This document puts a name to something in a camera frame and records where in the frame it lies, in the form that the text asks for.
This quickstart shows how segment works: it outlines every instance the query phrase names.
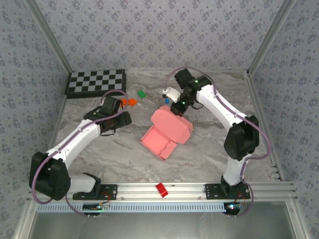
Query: green block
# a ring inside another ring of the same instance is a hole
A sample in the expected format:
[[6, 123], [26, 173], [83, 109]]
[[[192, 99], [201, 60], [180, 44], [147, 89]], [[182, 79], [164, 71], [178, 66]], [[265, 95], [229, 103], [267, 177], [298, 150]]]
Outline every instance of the green block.
[[138, 95], [141, 99], [146, 97], [146, 93], [144, 91], [138, 91]]

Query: white object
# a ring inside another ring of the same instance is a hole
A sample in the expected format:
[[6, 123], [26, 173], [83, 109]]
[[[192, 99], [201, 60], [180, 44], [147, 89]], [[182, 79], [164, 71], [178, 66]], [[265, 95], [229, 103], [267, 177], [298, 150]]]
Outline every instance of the white object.
[[[227, 105], [232, 111], [236, 112], [242, 117], [246, 117], [245, 114], [234, 108], [225, 98], [217, 92], [220, 100]], [[229, 112], [215, 97], [213, 85], [207, 85], [201, 88], [197, 92], [196, 99], [198, 102], [206, 106], [223, 124], [224, 128], [228, 131], [234, 123], [240, 123], [242, 120], [235, 117]]]
[[175, 103], [177, 102], [180, 92], [178, 90], [175, 90], [174, 88], [167, 87], [166, 90], [162, 91], [163, 95], [166, 95], [168, 98], [170, 98]]
[[[79, 126], [69, 135], [67, 136], [61, 143], [59, 143], [54, 148], [47, 151], [48, 155], [51, 155], [55, 151], [59, 151], [59, 148], [67, 141], [69, 138], [71, 138], [77, 131], [81, 130], [81, 128], [92, 122], [89, 119], [84, 119], [81, 121]], [[87, 146], [92, 140], [97, 138], [101, 133], [100, 126], [93, 123], [86, 127], [83, 131], [81, 131], [74, 139], [71, 140], [71, 142], [68, 143], [66, 147], [64, 147], [63, 150], [58, 152], [54, 158], [56, 159], [62, 159], [63, 162], [66, 165], [66, 168], [68, 169], [75, 159], [75, 157]], [[71, 178], [71, 186], [69, 188], [68, 193], [77, 193], [77, 192], [91, 192], [94, 184], [95, 179], [82, 174], [82, 175], [70, 175]]]
[[228, 157], [227, 168], [224, 173], [224, 179], [229, 185], [233, 186], [240, 183], [240, 171], [245, 162], [245, 158], [250, 157], [250, 155], [251, 154], [247, 154], [241, 161]]

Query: red block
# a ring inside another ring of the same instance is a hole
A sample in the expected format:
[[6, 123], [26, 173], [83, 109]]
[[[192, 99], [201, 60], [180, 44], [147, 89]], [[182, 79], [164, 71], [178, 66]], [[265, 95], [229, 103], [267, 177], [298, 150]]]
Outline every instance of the red block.
[[162, 198], [168, 195], [168, 192], [167, 192], [166, 188], [164, 187], [163, 183], [157, 184], [156, 188], [158, 189]]

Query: orange block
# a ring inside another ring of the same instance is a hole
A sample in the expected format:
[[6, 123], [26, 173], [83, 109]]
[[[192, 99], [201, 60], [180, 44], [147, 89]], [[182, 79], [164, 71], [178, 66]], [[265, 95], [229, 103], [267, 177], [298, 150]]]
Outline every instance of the orange block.
[[131, 107], [133, 107], [134, 105], [136, 105], [136, 103], [138, 102], [137, 100], [135, 100], [135, 99], [133, 99], [133, 98], [130, 98], [130, 99], [129, 99], [129, 102], [127, 102], [126, 99], [121, 99], [121, 101], [122, 101], [122, 103], [123, 103], [124, 106], [129, 105], [129, 106], [131, 106]]

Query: metal frame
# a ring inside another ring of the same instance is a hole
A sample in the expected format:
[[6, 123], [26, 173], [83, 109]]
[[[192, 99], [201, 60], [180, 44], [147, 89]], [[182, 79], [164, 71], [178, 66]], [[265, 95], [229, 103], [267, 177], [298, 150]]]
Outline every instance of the metal frame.
[[61, 126], [61, 121], [62, 121], [62, 117], [63, 117], [63, 111], [64, 111], [64, 107], [65, 107], [65, 104], [66, 104], [66, 99], [67, 99], [66, 95], [63, 96], [63, 100], [62, 100], [62, 104], [61, 104], [61, 107], [60, 107], [58, 119], [57, 119], [57, 122], [56, 122], [56, 124], [54, 126], [53, 135], [52, 135], [52, 138], [51, 138], [50, 143], [49, 143], [49, 148], [53, 148], [55, 146], [56, 137], [58, 136], [58, 132], [59, 132], [59, 129], [60, 129], [60, 126]]
[[250, 76], [253, 76], [256, 73], [256, 70], [260, 63], [263, 61], [268, 49], [270, 48], [271, 44], [275, 40], [275, 37], [280, 29], [282, 29], [282, 26], [295, 5], [297, 0], [283, 0], [280, 8], [278, 9], [271, 25], [269, 26], [262, 43], [260, 44], [256, 54], [254, 55], [253, 60], [249, 64], [249, 74]]
[[[255, 86], [255, 83], [251, 80], [251, 78], [247, 75], [246, 72], [243, 72], [243, 74], [244, 74], [244, 78], [245, 78], [245, 80], [247, 82], [248, 91], [249, 91], [249, 94], [251, 96], [253, 107], [254, 107], [254, 109], [256, 111], [256, 116], [259, 119], [260, 128], [268, 136], [270, 142], [274, 142], [273, 138], [272, 138], [272, 135], [270, 133], [270, 130], [269, 130], [268, 126], [267, 126], [267, 120], [266, 120], [264, 111], [262, 110], [260, 99], [259, 99], [259, 97], [256, 94], [257, 89], [256, 89], [256, 86]], [[285, 180], [284, 172], [283, 172], [283, 170], [282, 170], [282, 168], [280, 166], [280, 163], [279, 163], [279, 160], [278, 160], [277, 151], [276, 151], [275, 148], [272, 148], [272, 152], [270, 154], [270, 160], [273, 163], [273, 166], [277, 168], [277, 175], [273, 175], [273, 176], [284, 181]]]
[[[83, 203], [72, 203], [73, 208], [79, 212], [91, 213], [83, 209]], [[193, 203], [111, 203], [103, 206], [99, 213], [208, 213], [226, 212], [224, 203], [219, 202], [193, 202]], [[40, 205], [37, 213], [72, 213], [66, 203]]]
[[[117, 200], [112, 201], [112, 205], [131, 204], [131, 203], [204, 203], [212, 202], [232, 202], [232, 200], [206, 200], [204, 185], [206, 183], [164, 183], [169, 192], [165, 198], [161, 198], [156, 190], [157, 183], [118, 183]], [[286, 202], [290, 220], [298, 239], [310, 239], [305, 219], [302, 216], [300, 204], [298, 202], [295, 186], [293, 182], [250, 182], [254, 190], [254, 201], [256, 202]], [[41, 200], [47, 197], [39, 194]], [[87, 202], [98, 201], [74, 201], [70, 199], [71, 204], [83, 204]], [[51, 205], [66, 204], [65, 200], [51, 202]], [[38, 204], [33, 200], [28, 200], [25, 205], [16, 234], [15, 239], [27, 239], [31, 233], [32, 223]]]
[[29, 8], [31, 14], [33, 15], [34, 20], [38, 23], [40, 29], [42, 30], [43, 35], [45, 36], [46, 40], [48, 41], [49, 45], [51, 46], [53, 52], [55, 53], [56, 57], [61, 63], [64, 71], [69, 74], [72, 72], [72, 67], [68, 62], [59, 42], [57, 41], [56, 37], [54, 36], [53, 31], [51, 30], [49, 24], [47, 23], [40, 7], [36, 3], [35, 0], [24, 0], [25, 4]]

